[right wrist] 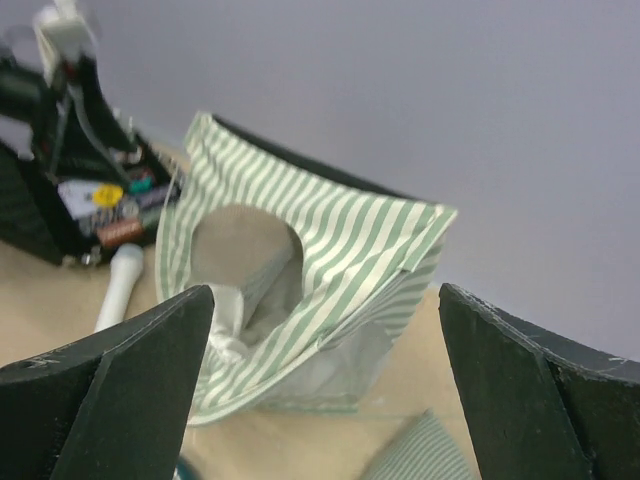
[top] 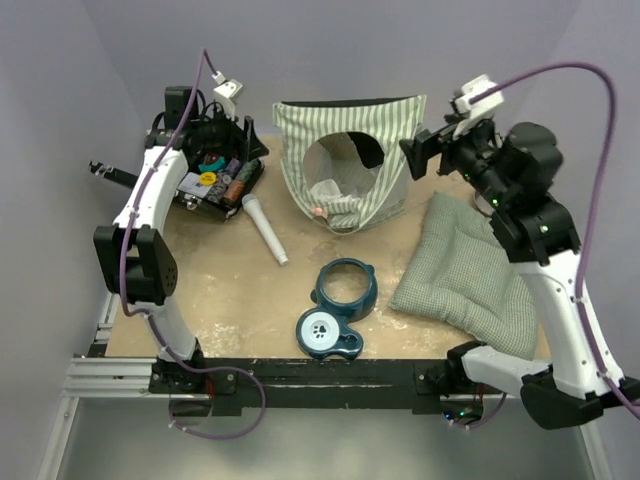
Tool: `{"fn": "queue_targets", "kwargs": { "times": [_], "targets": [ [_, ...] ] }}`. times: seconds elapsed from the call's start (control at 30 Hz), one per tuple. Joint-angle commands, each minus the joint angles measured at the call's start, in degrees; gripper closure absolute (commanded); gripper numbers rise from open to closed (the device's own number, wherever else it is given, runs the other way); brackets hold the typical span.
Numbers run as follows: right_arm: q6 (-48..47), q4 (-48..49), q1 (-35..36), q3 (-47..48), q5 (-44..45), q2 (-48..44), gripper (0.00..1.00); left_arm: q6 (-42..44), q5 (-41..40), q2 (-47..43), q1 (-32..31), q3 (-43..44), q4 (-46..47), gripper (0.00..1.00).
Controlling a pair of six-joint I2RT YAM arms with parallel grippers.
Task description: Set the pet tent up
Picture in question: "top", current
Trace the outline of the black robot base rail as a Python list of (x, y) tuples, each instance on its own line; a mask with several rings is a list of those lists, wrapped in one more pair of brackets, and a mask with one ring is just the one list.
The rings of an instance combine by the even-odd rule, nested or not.
[[(442, 359), (205, 358), (208, 374), (161, 360), (151, 366), (149, 391), (185, 400), (178, 414), (238, 416), (246, 408), (409, 410), (439, 414), (441, 399), (469, 398), (470, 383), (448, 384)], [(264, 388), (261, 399), (258, 387)]]

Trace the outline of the green checkered pet cushion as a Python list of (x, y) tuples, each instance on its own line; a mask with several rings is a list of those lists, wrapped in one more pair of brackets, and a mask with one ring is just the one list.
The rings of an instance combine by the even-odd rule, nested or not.
[(488, 219), (443, 193), (428, 203), (421, 238), (389, 306), (444, 321), (522, 359), (531, 360), (537, 348), (532, 296)]

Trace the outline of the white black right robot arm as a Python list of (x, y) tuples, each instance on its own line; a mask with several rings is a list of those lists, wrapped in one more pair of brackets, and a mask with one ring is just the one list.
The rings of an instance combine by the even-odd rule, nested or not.
[(439, 157), (440, 175), (459, 172), (493, 209), (490, 226), (532, 295), (551, 351), (548, 362), (500, 353), (482, 342), (451, 349), (439, 378), (443, 393), (477, 384), (519, 398), (545, 430), (587, 424), (605, 410), (635, 406), (639, 382), (617, 367), (578, 274), (586, 258), (568, 209), (549, 189), (563, 156), (546, 127), (519, 123), (499, 138), (491, 120), (460, 136), (449, 124), (399, 145), (413, 179)]

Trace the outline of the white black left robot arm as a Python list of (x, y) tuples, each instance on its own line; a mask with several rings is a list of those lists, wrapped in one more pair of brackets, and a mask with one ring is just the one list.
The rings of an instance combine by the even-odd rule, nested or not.
[(195, 87), (168, 87), (165, 107), (145, 137), (140, 173), (90, 166), (92, 173), (131, 189), (113, 223), (93, 234), (107, 289), (120, 296), (126, 314), (143, 315), (160, 370), (172, 370), (173, 382), (185, 392), (205, 385), (207, 368), (173, 296), (178, 266), (163, 231), (173, 205), (221, 222), (234, 217), (263, 174), (269, 150), (253, 119), (235, 114), (240, 91), (239, 82), (227, 80), (207, 101)]

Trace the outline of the green striped pet tent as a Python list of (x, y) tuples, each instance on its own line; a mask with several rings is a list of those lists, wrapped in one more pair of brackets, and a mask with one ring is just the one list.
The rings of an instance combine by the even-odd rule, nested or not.
[(339, 235), (402, 214), (410, 172), (400, 143), (419, 129), (426, 102), (415, 95), (274, 104), (281, 171), (302, 212)]

